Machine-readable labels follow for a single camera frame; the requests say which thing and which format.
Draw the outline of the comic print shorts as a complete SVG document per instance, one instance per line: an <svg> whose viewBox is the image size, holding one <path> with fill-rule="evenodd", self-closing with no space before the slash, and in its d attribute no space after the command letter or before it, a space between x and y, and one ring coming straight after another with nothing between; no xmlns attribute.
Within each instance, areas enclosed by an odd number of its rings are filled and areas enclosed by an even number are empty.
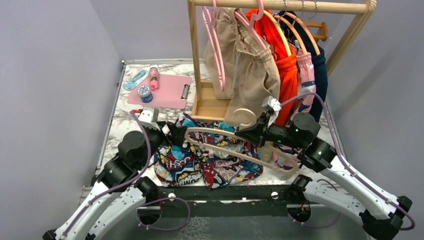
<svg viewBox="0 0 424 240"><path fill-rule="evenodd" d="M238 127L230 126L222 121L205 123L193 119L187 113L180 115L175 124L177 127L210 128L231 133L238 130ZM250 142L208 132L190 132L189 136L191 139L261 160L256 146ZM260 164L226 152L192 145L186 140L182 147L161 145L154 155L153 166L158 180L166 188L190 185L203 179L209 190L252 180L259 177L264 170Z"/></svg>

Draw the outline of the cream plastic hanger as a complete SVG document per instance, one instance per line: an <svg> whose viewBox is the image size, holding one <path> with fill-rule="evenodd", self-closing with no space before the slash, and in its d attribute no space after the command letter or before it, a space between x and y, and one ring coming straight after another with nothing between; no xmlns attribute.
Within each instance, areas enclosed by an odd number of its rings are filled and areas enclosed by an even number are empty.
<svg viewBox="0 0 424 240"><path fill-rule="evenodd" d="M225 130L221 130L221 129L215 129L215 128L207 128L207 127L188 127L186 129L185 133L184 133L184 138L192 145L197 145L197 146L205 147L205 148L208 148L208 149L211 149L211 150L214 150L214 151L227 153L231 156L235 156L235 157L250 161L252 163L262 165L264 167L267 167L269 169L272 169L276 172L279 172L279 173L282 173L282 174L285 174L285 175L294 175L299 170L298 163L295 161L295 159L293 157L288 156L286 153L284 153L281 150L271 146L270 144L265 145L263 148L266 149L266 150L270 150L273 153L276 153L278 156L285 159L286 162L291 163L292 169L285 170L285 169L280 168L279 166L277 166L275 164L264 162L264 161L259 160L257 158L250 157L248 155L244 155L244 154L241 154L239 152L236 152L236 151L233 151L233 150L230 150L230 149L226 149L226 148L222 148L220 146L205 143L205 142L202 142L200 140L191 139L191 137L189 136L189 133L192 133L192 132L219 134L219 135L227 136L227 137L230 137L230 138L236 138L236 139L245 141L245 139L243 139L242 137L236 136L233 132L229 132L229 131L225 131Z"/></svg>

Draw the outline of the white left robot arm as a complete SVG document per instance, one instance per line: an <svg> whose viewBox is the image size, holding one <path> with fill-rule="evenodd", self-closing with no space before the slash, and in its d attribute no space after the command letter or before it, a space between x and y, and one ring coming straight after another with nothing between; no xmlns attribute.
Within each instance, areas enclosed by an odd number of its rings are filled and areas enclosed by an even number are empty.
<svg viewBox="0 0 424 240"><path fill-rule="evenodd" d="M104 165L78 209L62 226L46 231L42 239L101 240L131 211L155 203L158 187L142 174L163 143L184 143L187 127L165 121L139 125L141 130L124 135L117 154Z"/></svg>

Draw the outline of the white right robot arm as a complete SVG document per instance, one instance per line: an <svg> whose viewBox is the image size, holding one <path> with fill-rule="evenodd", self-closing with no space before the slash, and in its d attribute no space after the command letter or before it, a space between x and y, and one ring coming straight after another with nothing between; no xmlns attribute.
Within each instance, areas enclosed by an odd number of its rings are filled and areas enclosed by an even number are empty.
<svg viewBox="0 0 424 240"><path fill-rule="evenodd" d="M288 190L292 202L322 204L361 224L376 240L394 239L412 201L406 196L395 196L364 177L343 156L338 156L333 146L317 136L320 127L309 113L298 113L288 127L269 124L269 117L262 113L254 125L235 131L235 135L256 147L271 142L300 149L297 158L305 167L347 191L343 194L300 174Z"/></svg>

